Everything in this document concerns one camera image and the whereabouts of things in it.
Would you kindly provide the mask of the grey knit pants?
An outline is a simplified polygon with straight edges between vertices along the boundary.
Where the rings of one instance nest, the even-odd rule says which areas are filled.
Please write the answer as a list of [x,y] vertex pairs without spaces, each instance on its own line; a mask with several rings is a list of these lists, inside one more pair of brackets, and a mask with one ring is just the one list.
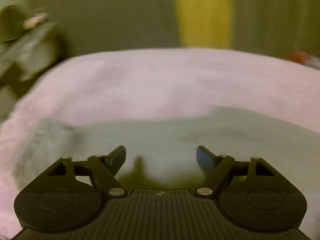
[[196,163],[200,145],[241,161],[262,157],[305,195],[302,230],[311,236],[319,232],[319,133],[243,109],[219,108],[198,118],[88,125],[41,120],[24,140],[12,173],[22,189],[61,156],[85,160],[120,145],[127,157],[117,177],[128,190],[196,187],[203,178]]

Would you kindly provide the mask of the pink bed blanket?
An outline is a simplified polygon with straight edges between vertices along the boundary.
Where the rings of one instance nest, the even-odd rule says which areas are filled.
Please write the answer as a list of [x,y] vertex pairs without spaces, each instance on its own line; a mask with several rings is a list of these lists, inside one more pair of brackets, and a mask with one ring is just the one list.
[[198,118],[243,109],[319,133],[319,71],[231,50],[148,49],[74,57],[41,76],[1,125],[1,239],[21,226],[12,169],[41,120],[70,125]]

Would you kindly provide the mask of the red and white bag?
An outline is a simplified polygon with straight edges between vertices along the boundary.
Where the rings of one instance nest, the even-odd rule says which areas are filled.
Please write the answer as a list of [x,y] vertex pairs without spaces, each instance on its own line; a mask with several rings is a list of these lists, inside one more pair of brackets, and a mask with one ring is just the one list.
[[288,60],[309,68],[320,69],[320,59],[304,51],[295,51],[288,56]]

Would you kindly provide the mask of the dark dresser shelf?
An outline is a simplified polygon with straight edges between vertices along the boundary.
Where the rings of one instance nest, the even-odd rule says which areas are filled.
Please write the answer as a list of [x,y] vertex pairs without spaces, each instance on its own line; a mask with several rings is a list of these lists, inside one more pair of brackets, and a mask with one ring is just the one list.
[[16,66],[22,72],[19,80],[30,80],[52,66],[62,54],[59,25],[44,23],[26,33],[1,56],[1,77]]

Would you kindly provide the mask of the small pink toy figure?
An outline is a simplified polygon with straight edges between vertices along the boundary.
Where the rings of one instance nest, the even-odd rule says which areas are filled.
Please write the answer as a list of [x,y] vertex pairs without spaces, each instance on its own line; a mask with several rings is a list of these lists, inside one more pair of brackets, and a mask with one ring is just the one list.
[[23,23],[25,30],[34,29],[40,24],[43,24],[49,20],[49,15],[46,12],[38,12],[33,17],[27,19]]

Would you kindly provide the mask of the grey curtain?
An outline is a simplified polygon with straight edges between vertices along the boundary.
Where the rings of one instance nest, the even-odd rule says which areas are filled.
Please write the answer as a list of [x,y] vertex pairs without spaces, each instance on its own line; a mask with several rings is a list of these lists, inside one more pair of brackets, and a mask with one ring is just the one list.
[[[71,55],[180,44],[174,0],[30,0],[59,22]],[[319,54],[319,0],[233,0],[235,50]]]

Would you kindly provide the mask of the round mirror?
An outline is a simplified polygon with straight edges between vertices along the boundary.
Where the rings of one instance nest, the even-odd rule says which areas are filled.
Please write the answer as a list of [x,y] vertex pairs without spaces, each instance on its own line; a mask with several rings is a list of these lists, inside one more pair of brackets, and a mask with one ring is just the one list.
[[26,15],[19,5],[9,5],[1,9],[1,42],[19,39],[23,33]]

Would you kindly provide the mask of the yellow curtain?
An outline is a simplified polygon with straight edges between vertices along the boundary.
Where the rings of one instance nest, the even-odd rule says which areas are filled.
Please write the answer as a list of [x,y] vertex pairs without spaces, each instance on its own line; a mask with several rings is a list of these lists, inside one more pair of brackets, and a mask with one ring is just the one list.
[[233,0],[174,0],[183,47],[232,48]]

